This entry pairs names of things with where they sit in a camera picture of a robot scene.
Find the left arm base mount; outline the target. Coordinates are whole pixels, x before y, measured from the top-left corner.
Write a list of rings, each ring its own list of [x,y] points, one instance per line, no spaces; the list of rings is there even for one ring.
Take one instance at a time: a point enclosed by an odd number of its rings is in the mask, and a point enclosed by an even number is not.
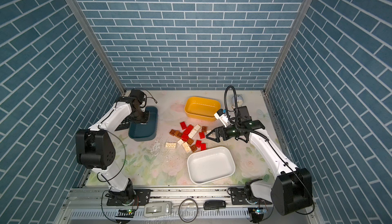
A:
[[[133,192],[109,191],[105,194],[108,198],[107,206],[145,206],[150,201],[150,189],[134,189]]]

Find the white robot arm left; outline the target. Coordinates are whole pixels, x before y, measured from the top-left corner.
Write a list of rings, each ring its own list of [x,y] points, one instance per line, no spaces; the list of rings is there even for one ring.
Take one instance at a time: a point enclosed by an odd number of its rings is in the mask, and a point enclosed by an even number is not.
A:
[[[139,185],[190,185],[186,159],[173,119],[161,119],[147,98],[120,97],[101,119],[75,135],[77,162],[115,193]]]

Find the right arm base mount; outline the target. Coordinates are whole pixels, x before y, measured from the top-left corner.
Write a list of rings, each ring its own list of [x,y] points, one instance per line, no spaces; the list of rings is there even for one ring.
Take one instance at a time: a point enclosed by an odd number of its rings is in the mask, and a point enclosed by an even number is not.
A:
[[[227,194],[230,196],[233,205],[271,205],[272,202],[262,198],[256,198],[249,187],[237,188],[229,187]]]

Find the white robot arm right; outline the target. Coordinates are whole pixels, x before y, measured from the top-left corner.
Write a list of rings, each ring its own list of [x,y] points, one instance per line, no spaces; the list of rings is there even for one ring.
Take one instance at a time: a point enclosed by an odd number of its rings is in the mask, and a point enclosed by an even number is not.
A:
[[[267,201],[282,216],[296,212],[307,207],[312,210],[303,215],[312,214],[315,203],[312,195],[311,174],[306,168],[298,168],[279,147],[270,141],[265,135],[264,129],[245,129],[235,126],[221,126],[206,134],[206,138],[215,142],[241,136],[253,145],[268,164],[275,182],[273,186],[263,183],[262,180],[252,180],[246,183],[244,192],[249,203]]]

